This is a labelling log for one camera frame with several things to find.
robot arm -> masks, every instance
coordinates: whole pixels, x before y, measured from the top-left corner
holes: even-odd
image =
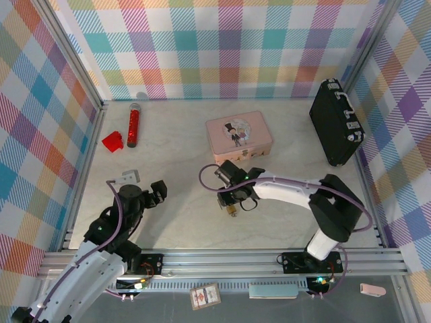
[[[59,278],[29,308],[18,308],[12,316],[13,321],[79,322],[85,311],[117,277],[127,271],[138,273],[142,261],[141,248],[128,239],[139,225],[144,209],[162,203],[167,195],[163,181],[153,183],[151,188],[152,193],[142,191],[136,185],[122,186],[118,196],[123,216],[120,231],[114,239],[100,250],[92,252],[84,261],[79,261],[114,234],[120,209],[116,199],[111,207],[92,222],[73,260]]]
[[[322,180],[280,178],[261,168],[252,168],[246,173],[230,161],[225,161],[214,174],[227,188],[225,192],[218,193],[219,204],[222,207],[242,203],[247,199],[274,199],[311,210],[319,229],[305,251],[306,255],[318,261],[326,259],[336,245],[348,241],[362,214],[362,211],[350,201],[328,191],[339,192],[363,205],[335,175],[326,175]]]

red cylinder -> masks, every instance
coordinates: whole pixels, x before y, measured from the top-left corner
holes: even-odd
[[[130,148],[136,147],[138,129],[139,129],[139,110],[133,108],[130,111],[129,135],[127,136],[127,147],[130,147]]]

pink eraser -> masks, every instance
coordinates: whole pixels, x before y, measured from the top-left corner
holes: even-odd
[[[361,284],[361,294],[380,297],[386,294],[386,289],[379,286],[373,286],[369,284]]]

plaid wallpaper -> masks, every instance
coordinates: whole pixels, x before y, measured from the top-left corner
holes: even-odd
[[[114,100],[313,96],[343,75],[384,2],[51,0]]]
[[[0,0],[0,322],[59,240],[96,109],[30,0]]]
[[[403,2],[351,97],[378,214],[431,322],[431,0]]]

pink tin box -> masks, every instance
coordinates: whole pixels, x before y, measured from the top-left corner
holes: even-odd
[[[207,121],[211,150],[217,164],[268,155],[273,143],[259,111]]]

